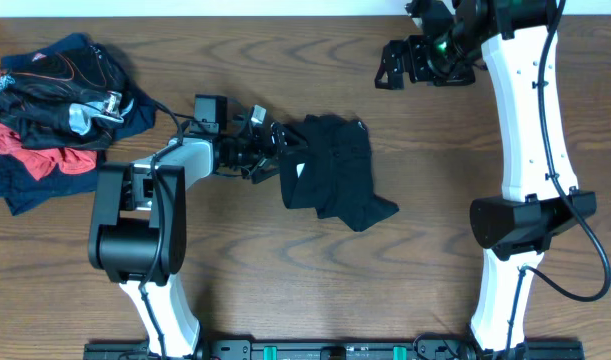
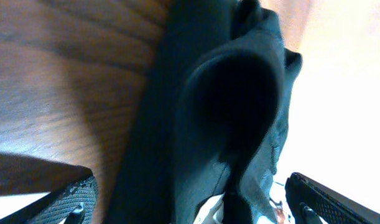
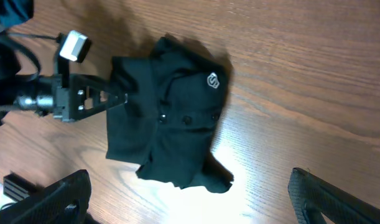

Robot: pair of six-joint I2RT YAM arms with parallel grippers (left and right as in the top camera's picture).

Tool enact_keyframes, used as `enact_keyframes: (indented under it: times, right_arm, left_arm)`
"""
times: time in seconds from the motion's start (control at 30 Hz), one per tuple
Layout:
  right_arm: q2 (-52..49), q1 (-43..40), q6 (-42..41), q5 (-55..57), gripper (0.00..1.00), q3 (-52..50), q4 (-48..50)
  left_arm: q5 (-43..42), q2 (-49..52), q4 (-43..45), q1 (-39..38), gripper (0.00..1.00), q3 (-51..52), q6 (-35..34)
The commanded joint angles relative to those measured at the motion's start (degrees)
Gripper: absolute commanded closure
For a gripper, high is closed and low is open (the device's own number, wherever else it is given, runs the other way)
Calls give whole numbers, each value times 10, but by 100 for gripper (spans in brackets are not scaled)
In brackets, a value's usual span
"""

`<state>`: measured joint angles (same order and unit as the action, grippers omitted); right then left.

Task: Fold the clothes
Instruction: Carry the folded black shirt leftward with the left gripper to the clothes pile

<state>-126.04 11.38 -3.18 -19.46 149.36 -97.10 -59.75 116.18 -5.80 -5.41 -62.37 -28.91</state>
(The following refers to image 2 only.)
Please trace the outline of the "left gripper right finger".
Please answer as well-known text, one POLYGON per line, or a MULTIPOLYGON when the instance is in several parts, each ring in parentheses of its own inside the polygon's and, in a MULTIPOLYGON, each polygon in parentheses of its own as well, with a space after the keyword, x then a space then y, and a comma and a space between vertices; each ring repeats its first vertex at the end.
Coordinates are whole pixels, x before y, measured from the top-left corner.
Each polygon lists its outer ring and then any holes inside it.
POLYGON ((294 172, 285 196, 296 224, 380 224, 380 214, 317 181, 294 172))

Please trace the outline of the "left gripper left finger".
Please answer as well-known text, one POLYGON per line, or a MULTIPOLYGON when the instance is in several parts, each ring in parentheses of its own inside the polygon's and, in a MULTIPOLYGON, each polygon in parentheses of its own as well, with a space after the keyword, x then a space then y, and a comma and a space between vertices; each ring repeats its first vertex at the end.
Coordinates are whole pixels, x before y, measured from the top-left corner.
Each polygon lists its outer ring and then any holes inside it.
POLYGON ((0 224, 90 224, 97 201, 98 184, 89 175, 1 218, 0 224))

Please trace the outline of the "black polo shirt with logo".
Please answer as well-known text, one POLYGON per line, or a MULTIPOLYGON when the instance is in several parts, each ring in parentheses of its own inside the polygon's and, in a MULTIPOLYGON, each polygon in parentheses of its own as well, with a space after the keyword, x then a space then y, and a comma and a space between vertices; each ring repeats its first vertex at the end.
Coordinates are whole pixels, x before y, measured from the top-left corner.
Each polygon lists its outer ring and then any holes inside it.
POLYGON ((106 223, 277 218, 269 192, 302 56, 257 1, 175 1, 131 128, 106 223))

